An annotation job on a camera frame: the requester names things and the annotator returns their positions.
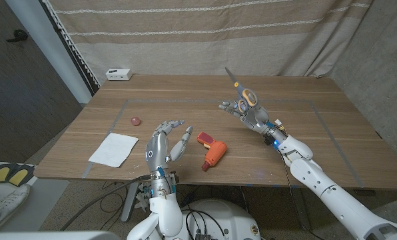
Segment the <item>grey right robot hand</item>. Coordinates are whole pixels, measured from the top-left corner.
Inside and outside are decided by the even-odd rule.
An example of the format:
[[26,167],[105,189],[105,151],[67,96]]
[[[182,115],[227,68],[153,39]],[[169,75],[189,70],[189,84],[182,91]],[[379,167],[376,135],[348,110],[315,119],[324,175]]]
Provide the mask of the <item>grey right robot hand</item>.
[[223,101],[218,107],[238,117],[250,130],[263,134],[268,129],[269,115],[264,107],[250,107],[245,100]]

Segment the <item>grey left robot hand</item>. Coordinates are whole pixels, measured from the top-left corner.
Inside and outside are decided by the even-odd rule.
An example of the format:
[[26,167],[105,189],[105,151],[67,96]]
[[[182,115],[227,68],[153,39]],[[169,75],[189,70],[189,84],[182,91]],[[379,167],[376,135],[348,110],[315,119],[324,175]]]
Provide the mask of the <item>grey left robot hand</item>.
[[184,122],[184,120],[164,121],[153,132],[147,143],[145,153],[146,162],[151,173],[158,172],[159,167],[167,169],[169,161],[178,161],[184,155],[187,143],[193,132],[192,126],[187,127],[181,139],[168,151],[169,133]]

